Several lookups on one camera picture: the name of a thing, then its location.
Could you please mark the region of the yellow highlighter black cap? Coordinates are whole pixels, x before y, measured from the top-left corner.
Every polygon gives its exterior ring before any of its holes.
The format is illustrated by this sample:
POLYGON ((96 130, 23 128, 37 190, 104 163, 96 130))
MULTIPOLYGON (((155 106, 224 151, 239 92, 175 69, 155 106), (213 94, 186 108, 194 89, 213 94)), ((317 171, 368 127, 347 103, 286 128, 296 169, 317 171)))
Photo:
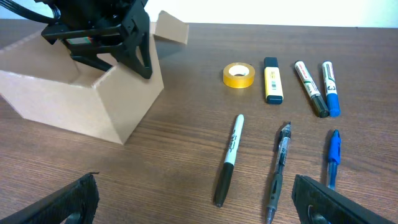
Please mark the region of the yellow highlighter black cap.
POLYGON ((264 67, 266 103, 280 105, 284 96, 277 58, 266 57, 264 59, 264 67))

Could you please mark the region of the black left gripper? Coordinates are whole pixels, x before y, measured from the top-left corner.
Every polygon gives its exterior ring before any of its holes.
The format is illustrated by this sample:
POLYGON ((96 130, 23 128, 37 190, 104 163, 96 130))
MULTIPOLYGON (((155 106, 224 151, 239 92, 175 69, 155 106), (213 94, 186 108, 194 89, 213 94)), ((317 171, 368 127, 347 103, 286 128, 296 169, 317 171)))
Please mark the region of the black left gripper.
POLYGON ((42 31, 50 44, 61 41, 73 55, 101 47, 144 79, 152 76, 149 16, 138 0, 49 0, 55 22, 42 31))

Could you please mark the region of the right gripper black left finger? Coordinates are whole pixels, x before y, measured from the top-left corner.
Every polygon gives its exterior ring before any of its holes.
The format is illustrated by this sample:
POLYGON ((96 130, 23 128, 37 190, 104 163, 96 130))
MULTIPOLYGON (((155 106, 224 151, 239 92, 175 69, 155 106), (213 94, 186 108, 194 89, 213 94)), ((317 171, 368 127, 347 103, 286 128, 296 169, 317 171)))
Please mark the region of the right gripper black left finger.
POLYGON ((3 218, 1 223, 92 224, 100 200, 94 175, 94 172, 83 175, 60 190, 3 218))

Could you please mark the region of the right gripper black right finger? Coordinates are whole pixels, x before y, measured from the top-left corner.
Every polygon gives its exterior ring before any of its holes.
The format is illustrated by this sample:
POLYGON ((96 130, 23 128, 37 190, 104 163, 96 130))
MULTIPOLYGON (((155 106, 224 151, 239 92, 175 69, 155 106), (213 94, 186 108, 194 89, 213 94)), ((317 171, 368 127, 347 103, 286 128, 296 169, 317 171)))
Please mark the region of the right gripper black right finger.
POLYGON ((301 223, 394 224, 306 175, 296 175, 292 200, 301 223))

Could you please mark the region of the brown cardboard box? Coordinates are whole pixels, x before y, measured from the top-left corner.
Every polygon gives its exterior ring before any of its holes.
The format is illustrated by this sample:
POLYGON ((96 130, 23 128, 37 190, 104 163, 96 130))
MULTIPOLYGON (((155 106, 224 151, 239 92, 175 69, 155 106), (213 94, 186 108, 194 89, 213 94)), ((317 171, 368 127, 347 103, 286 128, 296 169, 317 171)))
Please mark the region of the brown cardboard box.
POLYGON ((164 87, 156 41, 182 47, 188 33, 187 23, 159 13, 145 79, 115 60, 106 72, 76 62, 36 32, 1 50, 1 95, 24 119, 124 144, 164 87))

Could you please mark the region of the yellow tape roll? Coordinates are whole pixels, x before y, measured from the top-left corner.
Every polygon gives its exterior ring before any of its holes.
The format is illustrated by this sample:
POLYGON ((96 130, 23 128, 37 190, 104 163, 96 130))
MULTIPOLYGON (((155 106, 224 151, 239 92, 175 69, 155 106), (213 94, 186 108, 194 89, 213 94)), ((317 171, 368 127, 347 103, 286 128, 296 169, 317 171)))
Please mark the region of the yellow tape roll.
POLYGON ((223 69, 223 83, 231 88, 247 88, 254 82, 255 69, 252 65, 234 62, 223 69))

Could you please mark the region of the black whiteboard marker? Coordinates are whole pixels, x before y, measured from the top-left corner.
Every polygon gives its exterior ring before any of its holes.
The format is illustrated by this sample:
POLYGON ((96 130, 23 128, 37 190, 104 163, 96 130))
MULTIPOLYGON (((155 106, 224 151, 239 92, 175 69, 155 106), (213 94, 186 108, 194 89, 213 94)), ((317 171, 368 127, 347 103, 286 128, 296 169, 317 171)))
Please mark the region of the black whiteboard marker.
POLYGON ((307 91, 315 114, 319 118, 328 117, 330 115, 329 109, 304 62, 301 60, 296 61, 294 67, 307 91))

